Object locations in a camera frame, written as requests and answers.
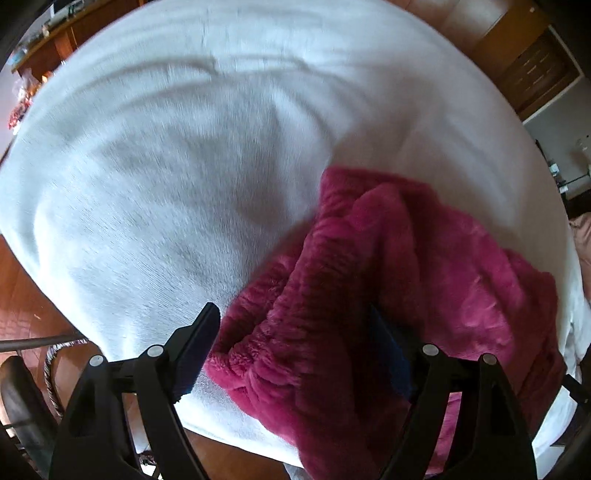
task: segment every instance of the wrinkled fabric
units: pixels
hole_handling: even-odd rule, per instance
[[[564,374],[552,276],[429,186],[365,170],[325,171],[305,240],[230,305],[206,372],[294,444],[315,480],[376,478],[407,405],[372,351],[370,304],[448,355],[494,353],[530,429],[539,427]],[[452,397],[432,472],[443,467],[458,406]]]

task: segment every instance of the metal rod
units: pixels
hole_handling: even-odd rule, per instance
[[[0,340],[0,353],[15,352],[17,350],[30,350],[42,346],[55,345],[57,343],[72,342],[85,338],[80,333],[67,335],[55,335],[52,337],[26,338],[22,340]]]
[[[575,178],[573,180],[569,180],[568,182],[565,183],[565,185],[570,185],[571,183],[573,183],[573,182],[575,182],[577,180],[583,179],[585,177],[589,177],[589,173],[586,173],[585,175],[581,175],[580,177],[577,177],[577,178]]]

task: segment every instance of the wooden desk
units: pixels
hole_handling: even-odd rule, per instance
[[[58,68],[86,40],[144,3],[145,0],[96,1],[42,38],[12,68],[12,72],[18,71],[22,75],[31,69],[33,76],[41,81],[45,72]]]

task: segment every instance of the chair backrest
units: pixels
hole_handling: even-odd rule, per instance
[[[40,474],[47,478],[57,422],[21,357],[11,356],[0,365],[0,395],[18,440]]]

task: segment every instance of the bedding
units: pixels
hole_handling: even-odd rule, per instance
[[[305,225],[328,165],[428,183],[551,273],[576,374],[589,305],[547,166],[494,85],[381,0],[162,0],[56,71],[0,168],[0,231],[110,360],[222,312]],[[177,406],[197,433],[300,466],[296,449],[201,374]],[[535,439],[568,425],[564,389]]]

